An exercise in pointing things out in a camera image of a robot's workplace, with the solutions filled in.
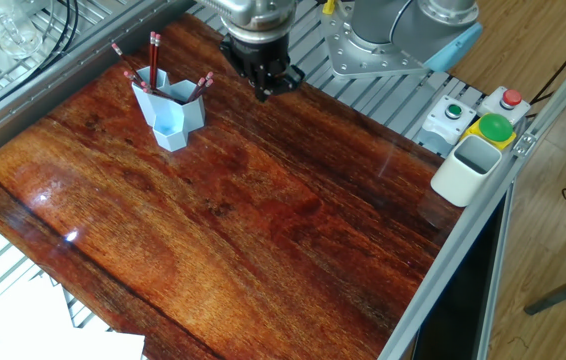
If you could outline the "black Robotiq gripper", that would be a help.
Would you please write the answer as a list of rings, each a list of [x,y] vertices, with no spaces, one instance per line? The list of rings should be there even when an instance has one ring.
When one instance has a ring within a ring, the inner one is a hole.
[[[305,73],[290,65],[289,35],[265,43],[249,43],[228,33],[219,50],[241,76],[252,81],[256,99],[266,102],[271,96],[296,91]]]

